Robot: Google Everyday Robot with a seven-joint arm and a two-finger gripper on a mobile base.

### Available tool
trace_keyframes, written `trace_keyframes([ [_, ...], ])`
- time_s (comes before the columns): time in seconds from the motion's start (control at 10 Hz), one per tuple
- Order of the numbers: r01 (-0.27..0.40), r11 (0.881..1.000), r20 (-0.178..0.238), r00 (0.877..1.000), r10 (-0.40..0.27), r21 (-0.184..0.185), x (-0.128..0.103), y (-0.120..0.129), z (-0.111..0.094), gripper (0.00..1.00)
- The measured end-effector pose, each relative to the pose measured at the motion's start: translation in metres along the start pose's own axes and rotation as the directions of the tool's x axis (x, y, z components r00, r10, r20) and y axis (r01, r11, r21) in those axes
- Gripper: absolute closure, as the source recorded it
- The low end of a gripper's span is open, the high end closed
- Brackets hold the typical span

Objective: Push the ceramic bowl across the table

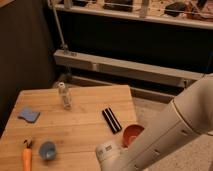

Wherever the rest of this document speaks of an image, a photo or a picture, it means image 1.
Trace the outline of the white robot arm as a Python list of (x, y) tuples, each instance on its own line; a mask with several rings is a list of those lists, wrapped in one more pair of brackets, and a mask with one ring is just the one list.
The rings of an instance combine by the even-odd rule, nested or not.
[(123, 150), (114, 141), (99, 145), (101, 171), (142, 171), (202, 134), (213, 131), (213, 73), (174, 97)]

